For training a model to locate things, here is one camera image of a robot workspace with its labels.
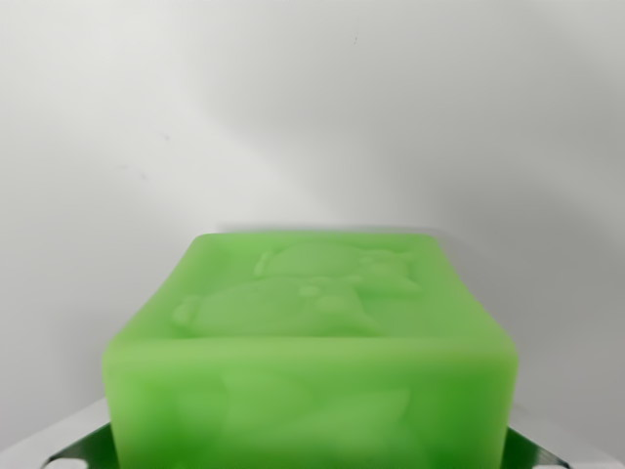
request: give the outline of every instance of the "embossed design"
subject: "embossed design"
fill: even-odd
[[[254,273],[257,277],[334,277],[351,283],[359,291],[412,294],[420,289],[410,278],[412,261],[410,252],[304,242],[265,252]]]
[[[346,282],[333,278],[269,277],[205,297],[193,295],[172,322],[191,336],[381,335]]]

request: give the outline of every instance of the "soap bar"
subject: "soap bar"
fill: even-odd
[[[104,353],[123,469],[498,469],[516,371],[425,234],[202,235]]]

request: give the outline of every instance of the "green soap bar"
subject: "green soap bar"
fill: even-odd
[[[516,370],[424,234],[200,236],[104,354],[124,469],[497,469]]]

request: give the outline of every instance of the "soap top surface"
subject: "soap top surface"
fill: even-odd
[[[453,338],[505,333],[426,234],[198,237],[116,341]]]

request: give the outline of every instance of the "white wall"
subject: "white wall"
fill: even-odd
[[[625,458],[625,4],[0,2],[0,448],[232,224],[430,227]]]

